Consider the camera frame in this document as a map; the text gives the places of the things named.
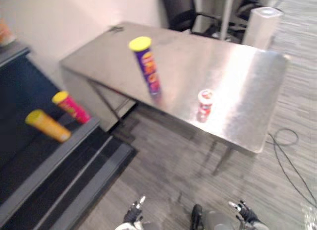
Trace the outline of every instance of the table leg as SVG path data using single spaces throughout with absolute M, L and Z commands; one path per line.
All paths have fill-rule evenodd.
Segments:
M 210 146 L 209 152 L 207 154 L 207 158 L 204 161 L 204 164 L 203 164 L 204 167 L 207 164 L 207 162 L 209 162 L 209 159 L 210 159 L 212 153 L 214 152 L 214 148 L 216 147 L 216 145 L 217 145 L 217 141 L 213 141 L 212 145 Z
M 112 107 L 112 105 L 109 103 L 109 101 L 105 98 L 105 96 L 100 92 L 100 90 L 97 88 L 96 83 L 91 80 L 87 79 L 88 84 L 93 88 L 95 93 L 99 96 L 99 98 L 104 102 L 104 104 L 110 109 L 110 111 L 113 113 L 113 115 L 118 119 L 118 121 L 124 125 L 123 119 L 118 115 L 118 113 L 115 111 L 115 109 Z
M 230 19 L 231 10 L 232 10 L 232 3 L 233 3 L 233 0 L 226 0 L 226 3 L 224 5 L 221 31 L 220 31 L 220 40 L 226 39 L 229 19 Z
M 195 6 L 197 12 L 203 12 L 203 0 L 195 0 Z M 201 33 L 203 29 L 203 20 L 201 16 L 197 16 L 196 24 L 197 31 Z
M 228 146 L 227 150 L 225 151 L 225 153 L 221 157 L 220 161 L 218 162 L 218 165 L 214 169 L 214 171 L 212 173 L 213 175 L 216 175 L 220 171 L 220 168 L 222 167 L 222 165 L 228 161 L 228 159 L 231 157 L 233 152 L 234 152 L 234 150 L 230 146 Z

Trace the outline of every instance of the orange cylindrical can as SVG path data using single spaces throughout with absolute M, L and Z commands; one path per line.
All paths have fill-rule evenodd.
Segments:
M 3 18 L 0 18 L 0 47 L 4 47 L 15 40 Z
M 59 142 L 66 141 L 71 135 L 68 129 L 48 116 L 43 110 L 33 110 L 27 115 L 25 122 Z

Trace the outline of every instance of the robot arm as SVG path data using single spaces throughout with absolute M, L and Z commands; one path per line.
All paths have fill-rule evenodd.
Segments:
M 243 218 L 241 219 L 238 215 L 236 215 L 236 218 L 241 223 L 241 230 L 269 230 L 268 227 L 259 220 L 258 216 L 246 205 L 243 200 L 240 200 L 238 205 L 233 202 L 229 202 L 229 205 L 235 208 Z
M 144 201 L 145 196 L 143 196 L 139 201 L 134 202 L 126 215 L 124 215 L 123 224 L 118 226 L 115 230 L 143 230 L 141 223 L 142 216 L 140 216 L 140 214 L 142 213 L 141 207 Z

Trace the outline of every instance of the chair armrest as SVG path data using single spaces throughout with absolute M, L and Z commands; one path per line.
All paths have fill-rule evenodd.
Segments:
M 209 14 L 202 13 L 202 12 L 196 13 L 196 15 L 197 16 L 201 15 L 201 16 L 204 16 L 204 17 L 208 17 L 208 18 L 212 18 L 212 19 L 216 19 L 216 20 L 221 20 L 220 16 L 213 16 L 213 15 L 209 15 Z
M 251 3 L 260 3 L 258 0 L 246 0 L 248 2 L 251 2 Z

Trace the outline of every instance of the metal table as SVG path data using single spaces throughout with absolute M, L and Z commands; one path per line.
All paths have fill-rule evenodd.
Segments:
M 62 60 L 62 66 L 85 77 L 110 108 L 98 85 L 185 121 L 225 143 L 228 148 L 214 173 L 232 150 L 262 151 L 286 73 L 283 55 L 128 22 L 118 26 L 123 31 L 103 33 Z M 138 36 L 153 39 L 161 97 L 148 93 L 128 48 L 129 41 Z M 214 103 L 208 120 L 199 122 L 198 93 L 206 88 L 213 90 Z

